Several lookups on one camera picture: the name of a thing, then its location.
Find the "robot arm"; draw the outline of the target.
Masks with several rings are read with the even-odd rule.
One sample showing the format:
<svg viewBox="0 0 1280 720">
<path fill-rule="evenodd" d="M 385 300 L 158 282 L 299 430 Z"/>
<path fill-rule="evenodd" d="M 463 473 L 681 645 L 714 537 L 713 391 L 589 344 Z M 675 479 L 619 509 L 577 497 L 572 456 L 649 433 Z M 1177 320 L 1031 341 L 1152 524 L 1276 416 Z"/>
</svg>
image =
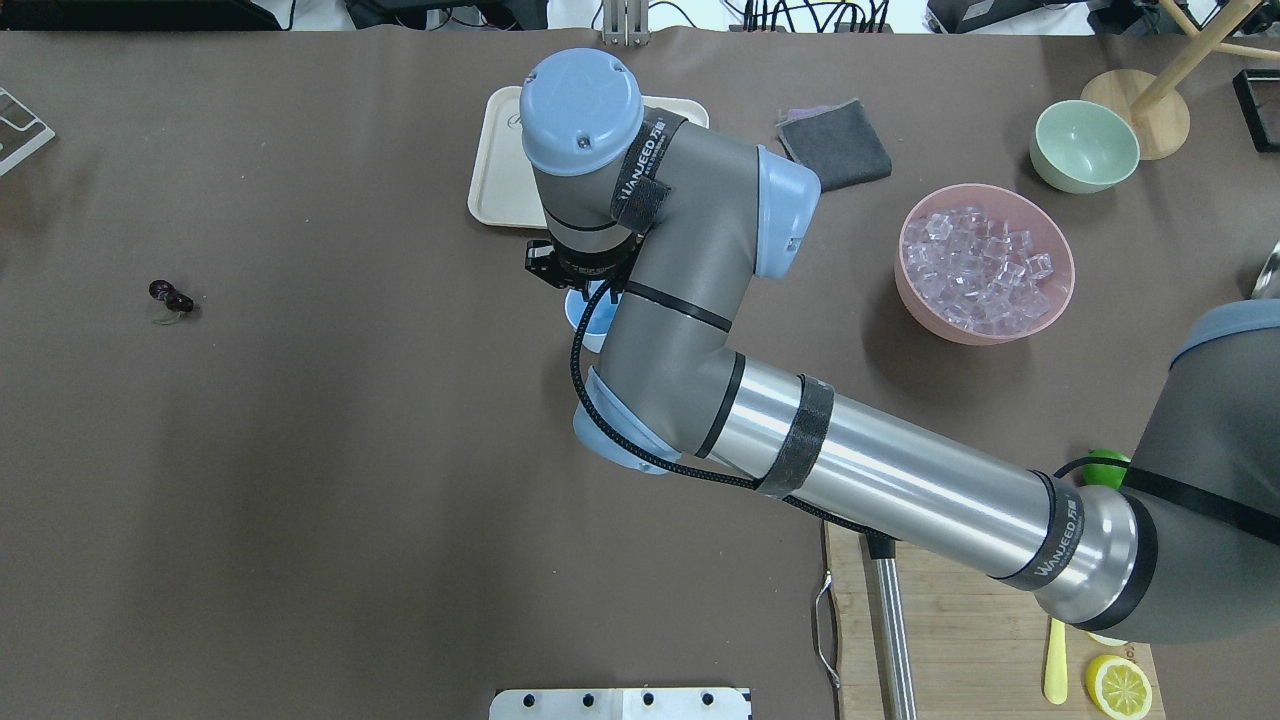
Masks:
<svg viewBox="0 0 1280 720">
<path fill-rule="evenodd" d="M 1152 644 L 1277 620 L 1277 301 L 1206 313 L 1116 489 L 1019 468 L 727 345 L 751 278 L 790 269 L 820 196 L 786 158 L 648 108 L 593 47 L 520 95 L 550 238 L 525 266 L 620 301 L 570 374 L 584 445 L 878 530 L 1036 597 L 1084 632 Z"/>
</svg>

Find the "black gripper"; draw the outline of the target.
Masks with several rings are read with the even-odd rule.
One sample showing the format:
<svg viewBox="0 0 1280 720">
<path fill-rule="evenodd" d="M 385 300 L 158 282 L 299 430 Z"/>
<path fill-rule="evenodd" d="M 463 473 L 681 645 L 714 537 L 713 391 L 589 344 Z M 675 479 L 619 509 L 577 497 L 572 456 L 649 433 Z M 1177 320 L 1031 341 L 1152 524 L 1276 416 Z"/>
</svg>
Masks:
<svg viewBox="0 0 1280 720">
<path fill-rule="evenodd" d="M 588 286 L 593 281 L 628 275 L 641 247 L 641 238 L 630 234 L 612 249 L 586 252 L 571 249 L 552 236 L 550 247 L 553 286 Z"/>
</svg>

